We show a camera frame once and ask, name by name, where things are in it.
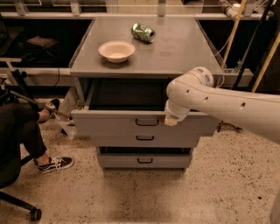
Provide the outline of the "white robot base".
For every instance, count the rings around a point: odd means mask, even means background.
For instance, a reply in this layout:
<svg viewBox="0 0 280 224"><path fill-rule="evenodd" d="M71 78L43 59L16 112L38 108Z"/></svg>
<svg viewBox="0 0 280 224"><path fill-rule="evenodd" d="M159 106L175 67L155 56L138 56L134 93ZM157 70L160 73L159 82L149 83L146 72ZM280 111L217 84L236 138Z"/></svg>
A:
<svg viewBox="0 0 280 224"><path fill-rule="evenodd" d="M269 215L269 224L280 224L280 192L277 194Z"/></svg>

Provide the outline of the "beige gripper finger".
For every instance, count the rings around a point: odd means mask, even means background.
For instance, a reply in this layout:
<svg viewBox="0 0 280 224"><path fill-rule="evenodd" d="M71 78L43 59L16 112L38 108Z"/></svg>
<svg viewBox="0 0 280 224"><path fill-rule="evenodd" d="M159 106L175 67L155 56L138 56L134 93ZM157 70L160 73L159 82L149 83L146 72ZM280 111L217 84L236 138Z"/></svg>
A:
<svg viewBox="0 0 280 224"><path fill-rule="evenodd" d="M171 119L170 117L166 117L165 119L164 119L164 124L165 125L168 125L168 126L175 126L176 124L177 124L178 122L176 121L176 120L174 120L174 119Z"/></svg>

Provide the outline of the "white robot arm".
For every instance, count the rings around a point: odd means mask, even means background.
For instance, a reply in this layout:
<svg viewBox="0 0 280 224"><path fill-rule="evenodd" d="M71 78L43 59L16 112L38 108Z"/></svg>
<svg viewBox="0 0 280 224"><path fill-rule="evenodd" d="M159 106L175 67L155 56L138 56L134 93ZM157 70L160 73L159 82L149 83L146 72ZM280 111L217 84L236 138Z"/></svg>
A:
<svg viewBox="0 0 280 224"><path fill-rule="evenodd" d="M172 80L167 88L165 120L174 125L190 110L280 143L280 96L217 88L208 69L197 66Z"/></svg>

